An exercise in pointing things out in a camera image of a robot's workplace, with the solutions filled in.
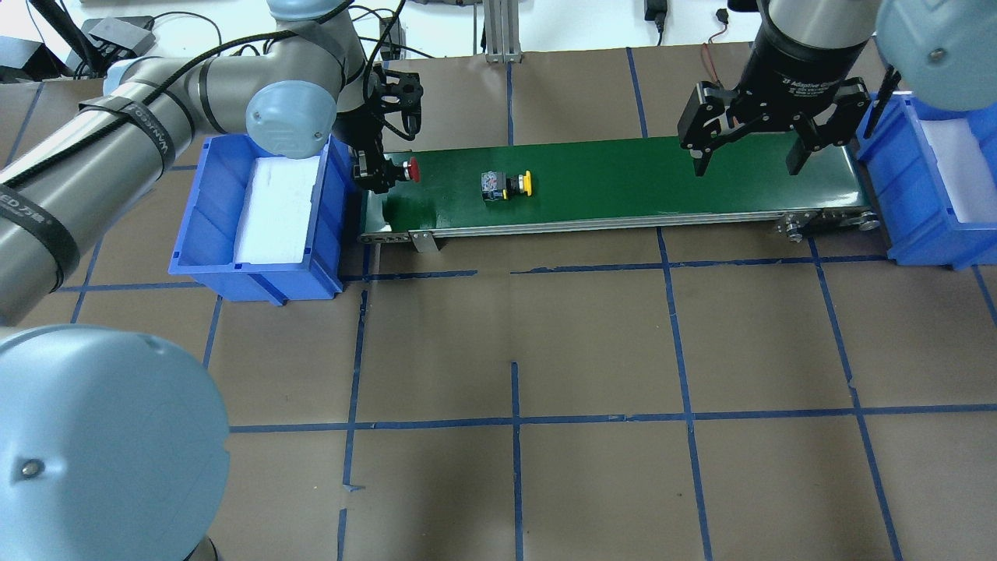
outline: white foam insert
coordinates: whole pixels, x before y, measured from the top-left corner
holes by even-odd
[[[938,173],[961,223],[997,222],[997,185],[965,119],[921,121]]]
[[[320,157],[258,158],[235,232],[236,263],[300,263]]]

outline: bolt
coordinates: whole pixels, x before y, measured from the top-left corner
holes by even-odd
[[[38,477],[43,471],[45,471],[45,464],[42,463],[42,460],[28,460],[21,466],[21,475],[25,479]]]

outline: cable tie strap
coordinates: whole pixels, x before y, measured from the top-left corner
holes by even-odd
[[[48,211],[2,183],[0,218],[26,230],[45,246],[56,262],[56,284],[52,292],[58,290],[80,264],[80,247],[69,230]]]
[[[142,132],[146,133],[146,136],[153,141],[156,149],[160,152],[160,157],[163,159],[163,171],[160,176],[169,170],[173,162],[176,161],[176,148],[169,131],[146,104],[121,96],[109,96],[81,102],[80,112],[84,111],[107,111],[128,117]]]

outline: power adapter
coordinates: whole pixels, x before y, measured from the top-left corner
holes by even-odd
[[[668,0],[644,0],[644,21],[653,21],[658,31],[665,27],[668,17]]]

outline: green conveyor belt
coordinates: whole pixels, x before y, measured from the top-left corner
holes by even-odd
[[[419,152],[422,182],[399,184],[369,204],[383,205],[396,233],[868,206],[844,148],[813,155],[789,176],[795,137],[755,135],[724,147],[703,178],[674,137]],[[483,172],[526,170],[533,197],[482,200]]]

